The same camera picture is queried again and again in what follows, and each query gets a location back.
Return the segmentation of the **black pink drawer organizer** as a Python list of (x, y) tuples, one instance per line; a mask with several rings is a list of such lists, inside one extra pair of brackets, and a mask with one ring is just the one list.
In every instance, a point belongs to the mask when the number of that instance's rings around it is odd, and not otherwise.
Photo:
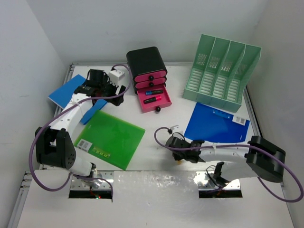
[[(157, 47), (146, 47), (137, 50), (131, 50), (126, 54), (126, 59), (133, 78), (137, 75), (145, 74), (148, 72), (161, 70), (167, 71), (165, 63)], [(135, 81), (133, 79), (133, 89), (134, 92), (137, 93), (138, 89), (135, 88), (134, 83)]]

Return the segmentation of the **blue black marker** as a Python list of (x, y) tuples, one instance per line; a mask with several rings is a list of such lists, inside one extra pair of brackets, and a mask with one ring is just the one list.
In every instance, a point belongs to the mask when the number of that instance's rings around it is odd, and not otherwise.
[(163, 90), (151, 90), (151, 91), (146, 91), (146, 95), (157, 95), (157, 94), (163, 94)]

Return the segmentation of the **pink top drawer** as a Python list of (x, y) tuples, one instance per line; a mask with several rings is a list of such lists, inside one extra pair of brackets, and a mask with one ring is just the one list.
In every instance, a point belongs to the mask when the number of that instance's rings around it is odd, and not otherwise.
[(165, 77), (167, 75), (166, 70), (155, 71), (155, 72), (148, 72), (145, 74), (137, 75), (133, 79), (135, 82), (143, 82), (143, 81), (151, 81), (157, 78)]

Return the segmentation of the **pink black highlighter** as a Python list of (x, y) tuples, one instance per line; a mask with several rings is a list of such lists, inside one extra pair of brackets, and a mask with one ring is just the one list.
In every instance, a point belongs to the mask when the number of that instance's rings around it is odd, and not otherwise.
[(149, 104), (149, 103), (152, 103), (152, 102), (160, 101), (161, 98), (162, 97), (160, 95), (154, 96), (154, 97), (151, 97), (151, 98), (148, 98), (148, 99), (144, 100), (143, 103), (144, 104)]

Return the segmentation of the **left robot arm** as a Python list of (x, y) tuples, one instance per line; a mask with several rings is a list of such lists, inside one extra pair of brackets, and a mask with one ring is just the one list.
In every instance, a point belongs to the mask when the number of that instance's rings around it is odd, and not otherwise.
[(106, 73), (90, 69), (67, 100), (64, 114), (38, 128), (35, 133), (36, 160), (38, 163), (65, 169), (74, 175), (91, 177), (94, 164), (77, 157), (70, 137), (81, 119), (92, 109), (100, 97), (119, 106), (126, 87), (121, 85), (124, 72), (115, 68)]

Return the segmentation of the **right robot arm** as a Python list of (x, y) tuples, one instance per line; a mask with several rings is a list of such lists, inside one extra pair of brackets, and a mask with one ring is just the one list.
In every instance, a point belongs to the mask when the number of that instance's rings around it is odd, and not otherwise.
[(283, 181), (285, 151), (260, 136), (253, 136), (247, 144), (206, 145), (203, 140), (187, 142), (171, 136), (165, 147), (172, 151), (176, 161), (191, 163), (217, 162), (211, 174), (211, 181), (224, 187), (241, 178), (259, 177), (263, 180), (281, 183)]

